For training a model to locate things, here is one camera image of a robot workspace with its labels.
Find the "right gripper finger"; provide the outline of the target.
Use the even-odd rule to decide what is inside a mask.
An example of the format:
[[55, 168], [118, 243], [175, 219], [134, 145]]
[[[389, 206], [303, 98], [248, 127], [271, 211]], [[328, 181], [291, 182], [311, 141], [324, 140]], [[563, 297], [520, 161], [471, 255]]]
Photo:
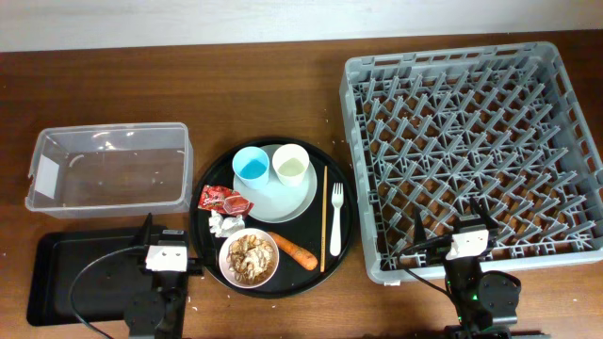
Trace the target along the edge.
[[474, 198], [469, 199], [471, 215], [478, 224], [495, 224], [496, 222], [490, 217], [489, 212], [484, 209], [481, 204]]
[[418, 245], [427, 240], [425, 228], [423, 226], [423, 222], [422, 222], [422, 218], [421, 218], [421, 212], [419, 209], [414, 210], [414, 221], [415, 221], [414, 244]]

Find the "white tissue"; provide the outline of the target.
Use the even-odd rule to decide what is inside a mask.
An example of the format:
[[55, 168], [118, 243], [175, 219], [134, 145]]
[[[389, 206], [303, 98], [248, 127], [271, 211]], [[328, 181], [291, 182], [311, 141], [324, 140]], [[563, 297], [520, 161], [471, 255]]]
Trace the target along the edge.
[[241, 215], [224, 218], [220, 213], [212, 210], [208, 219], [209, 232], [216, 238], [229, 237], [233, 233], [245, 228], [245, 222]]

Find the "red snack wrapper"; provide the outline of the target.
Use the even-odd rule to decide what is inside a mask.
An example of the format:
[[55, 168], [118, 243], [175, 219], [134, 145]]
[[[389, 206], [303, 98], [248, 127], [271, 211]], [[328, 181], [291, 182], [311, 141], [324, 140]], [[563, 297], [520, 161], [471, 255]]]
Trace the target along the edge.
[[205, 185], [201, 192], [198, 208], [231, 217], [242, 216], [245, 218], [253, 209], [253, 203], [231, 188]]

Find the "pink bowl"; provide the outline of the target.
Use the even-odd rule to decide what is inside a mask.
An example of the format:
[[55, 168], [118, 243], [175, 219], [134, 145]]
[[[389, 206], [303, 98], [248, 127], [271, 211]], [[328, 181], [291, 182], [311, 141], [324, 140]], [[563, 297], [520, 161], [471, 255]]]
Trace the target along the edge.
[[[275, 248], [276, 257], [277, 257], [276, 267], [275, 267], [274, 272], [269, 276], [269, 278], [266, 281], [261, 282], [259, 284], [254, 284], [254, 285], [245, 285], [245, 284], [241, 284], [241, 283], [237, 282], [235, 280], [234, 273], [228, 269], [229, 264], [226, 261], [226, 257], [228, 254], [228, 248], [231, 245], [231, 243], [233, 241], [239, 239], [241, 236], [248, 235], [248, 234], [255, 234], [261, 239], [268, 240], [271, 243], [271, 245]], [[237, 231], [237, 232], [233, 233], [232, 235], [230, 235], [222, 244], [222, 246], [220, 248], [220, 253], [219, 253], [219, 266], [220, 266], [220, 272], [222, 273], [223, 277], [229, 283], [233, 284], [234, 286], [239, 287], [239, 288], [244, 288], [244, 289], [256, 288], [256, 287], [259, 287], [259, 286], [267, 283], [272, 278], [272, 276], [275, 274], [277, 267], [279, 265], [279, 260], [280, 260], [280, 254], [278, 251], [278, 247], [277, 247], [275, 241], [272, 239], [272, 237], [268, 233], [266, 233], [262, 230], [259, 230], [259, 229], [254, 229], [254, 228], [243, 229], [243, 230]]]

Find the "food scraps and rice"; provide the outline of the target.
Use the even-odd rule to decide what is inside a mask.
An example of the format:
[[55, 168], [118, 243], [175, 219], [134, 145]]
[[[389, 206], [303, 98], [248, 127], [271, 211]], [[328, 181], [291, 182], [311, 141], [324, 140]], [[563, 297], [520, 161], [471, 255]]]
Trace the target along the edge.
[[274, 272], [276, 251], [268, 240], [255, 234], [243, 235], [228, 248], [226, 261], [235, 280], [245, 285], [263, 283]]

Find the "blue cup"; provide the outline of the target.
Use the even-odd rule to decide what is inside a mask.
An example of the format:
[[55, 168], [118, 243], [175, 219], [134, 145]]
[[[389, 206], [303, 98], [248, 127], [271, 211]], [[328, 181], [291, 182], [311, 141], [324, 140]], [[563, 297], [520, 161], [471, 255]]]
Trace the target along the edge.
[[269, 157], [259, 147], [248, 146], [237, 151], [232, 167], [236, 177], [251, 189], [260, 189], [269, 181]]

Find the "orange carrot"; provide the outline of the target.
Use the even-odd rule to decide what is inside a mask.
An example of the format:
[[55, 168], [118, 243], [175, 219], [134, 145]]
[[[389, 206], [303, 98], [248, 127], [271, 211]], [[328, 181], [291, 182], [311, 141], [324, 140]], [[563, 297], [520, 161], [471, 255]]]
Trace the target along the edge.
[[294, 244], [293, 242], [287, 240], [286, 238], [269, 232], [269, 235], [275, 241], [277, 247], [282, 250], [284, 253], [289, 255], [294, 261], [296, 261], [300, 266], [302, 266], [306, 270], [314, 270], [318, 266], [317, 257], [312, 254], [310, 251]]

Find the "white cup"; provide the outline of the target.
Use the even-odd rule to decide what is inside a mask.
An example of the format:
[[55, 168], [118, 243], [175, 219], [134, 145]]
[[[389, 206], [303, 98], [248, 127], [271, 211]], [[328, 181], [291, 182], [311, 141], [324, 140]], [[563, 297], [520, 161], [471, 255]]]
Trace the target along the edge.
[[284, 186], [298, 186], [309, 164], [308, 152], [298, 144], [280, 146], [272, 156], [272, 167]]

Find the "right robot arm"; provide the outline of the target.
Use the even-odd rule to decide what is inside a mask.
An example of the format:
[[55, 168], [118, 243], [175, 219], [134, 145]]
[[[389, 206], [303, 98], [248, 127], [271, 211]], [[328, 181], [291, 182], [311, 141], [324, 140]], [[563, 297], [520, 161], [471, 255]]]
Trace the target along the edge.
[[415, 210], [414, 242], [403, 252], [422, 252], [429, 265], [444, 268], [443, 288], [415, 273], [411, 276], [428, 283], [453, 304], [459, 324], [445, 327], [446, 338], [510, 338], [509, 327], [517, 322], [521, 282], [511, 274], [481, 268], [481, 258], [495, 245], [498, 226], [474, 199], [469, 205], [470, 213], [456, 220], [452, 233], [434, 238], [426, 236], [420, 212]]

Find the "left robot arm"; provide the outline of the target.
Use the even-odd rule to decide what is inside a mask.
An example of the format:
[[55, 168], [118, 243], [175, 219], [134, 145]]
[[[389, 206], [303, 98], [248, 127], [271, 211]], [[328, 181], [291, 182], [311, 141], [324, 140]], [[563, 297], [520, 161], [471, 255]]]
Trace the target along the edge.
[[151, 278], [151, 287], [136, 293], [124, 308], [130, 338], [176, 339], [183, 336], [188, 279], [204, 274], [204, 263], [188, 252], [188, 234], [159, 228], [152, 237], [149, 214], [131, 242], [139, 271]]

